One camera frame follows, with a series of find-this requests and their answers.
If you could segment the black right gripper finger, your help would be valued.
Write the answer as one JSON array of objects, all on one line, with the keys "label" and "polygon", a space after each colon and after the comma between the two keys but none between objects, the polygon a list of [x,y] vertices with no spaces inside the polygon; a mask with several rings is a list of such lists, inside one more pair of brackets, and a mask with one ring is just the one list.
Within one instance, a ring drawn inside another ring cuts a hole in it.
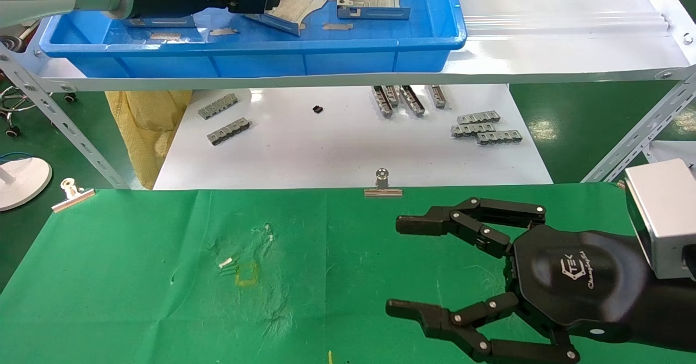
[{"label": "black right gripper finger", "polygon": [[494,225],[530,229],[545,222],[544,206],[471,197],[455,206],[432,206],[425,215],[399,215],[395,228],[401,235],[453,235],[502,259],[512,255],[512,242]]}]

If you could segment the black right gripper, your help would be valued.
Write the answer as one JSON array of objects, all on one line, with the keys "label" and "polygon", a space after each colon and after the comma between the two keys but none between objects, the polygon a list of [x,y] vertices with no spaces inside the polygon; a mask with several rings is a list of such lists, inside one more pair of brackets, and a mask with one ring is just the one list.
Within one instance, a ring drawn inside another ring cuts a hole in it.
[{"label": "black right gripper", "polygon": [[[386,314],[420,324],[427,338],[452,342],[474,362],[578,363],[569,335],[601,342],[647,343],[653,336],[651,272],[637,238],[539,225],[512,246],[514,292],[452,311],[389,299]],[[549,344],[488,339],[478,331],[515,313]]]}]

